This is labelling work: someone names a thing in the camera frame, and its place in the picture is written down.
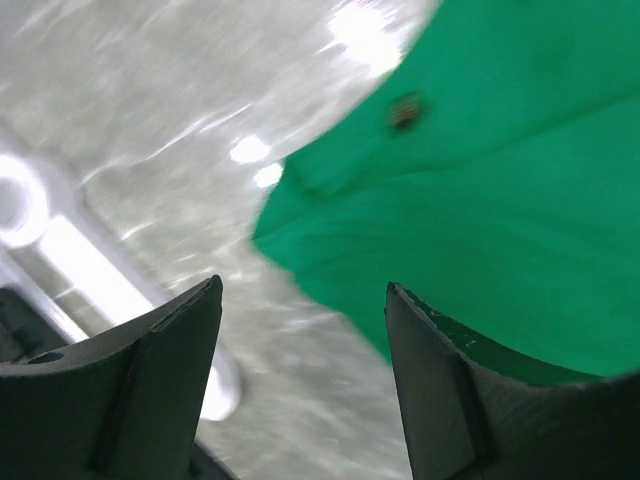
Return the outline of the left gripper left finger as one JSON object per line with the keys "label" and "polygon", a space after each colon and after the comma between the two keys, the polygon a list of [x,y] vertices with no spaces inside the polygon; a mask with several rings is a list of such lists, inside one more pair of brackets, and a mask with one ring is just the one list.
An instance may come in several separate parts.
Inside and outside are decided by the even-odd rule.
{"label": "left gripper left finger", "polygon": [[223,286],[201,282],[157,309],[69,344],[1,291],[5,479],[219,479],[195,436]]}

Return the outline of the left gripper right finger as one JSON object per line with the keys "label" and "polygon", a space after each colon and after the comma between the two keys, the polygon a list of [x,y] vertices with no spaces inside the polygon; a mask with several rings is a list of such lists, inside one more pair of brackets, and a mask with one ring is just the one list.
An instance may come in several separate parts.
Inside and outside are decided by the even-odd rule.
{"label": "left gripper right finger", "polygon": [[538,361],[387,287],[385,318],[416,479],[635,479],[639,375]]}

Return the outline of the green t-shirt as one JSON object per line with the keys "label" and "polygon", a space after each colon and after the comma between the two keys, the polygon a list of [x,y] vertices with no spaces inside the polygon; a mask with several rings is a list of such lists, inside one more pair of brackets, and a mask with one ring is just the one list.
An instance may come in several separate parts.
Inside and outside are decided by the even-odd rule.
{"label": "green t-shirt", "polygon": [[638,3],[441,3],[379,89],[286,158],[252,240],[382,354],[398,282],[536,360],[637,369]]}

